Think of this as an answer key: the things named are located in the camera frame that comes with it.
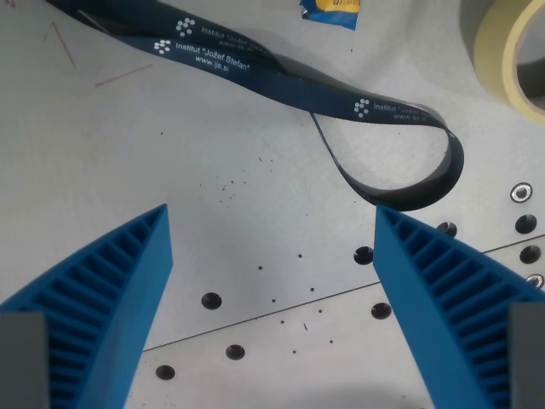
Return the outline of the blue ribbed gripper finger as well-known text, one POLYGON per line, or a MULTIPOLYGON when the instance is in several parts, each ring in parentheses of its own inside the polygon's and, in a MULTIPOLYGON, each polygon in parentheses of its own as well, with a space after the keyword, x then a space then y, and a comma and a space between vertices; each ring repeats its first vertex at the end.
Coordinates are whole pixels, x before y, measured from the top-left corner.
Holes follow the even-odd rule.
POLYGON ((543 407, 542 290, 385 206, 373 264, 435 407, 543 407))
POLYGON ((2 302, 41 313, 53 408, 122 408, 173 267, 166 204, 84 246, 2 302))

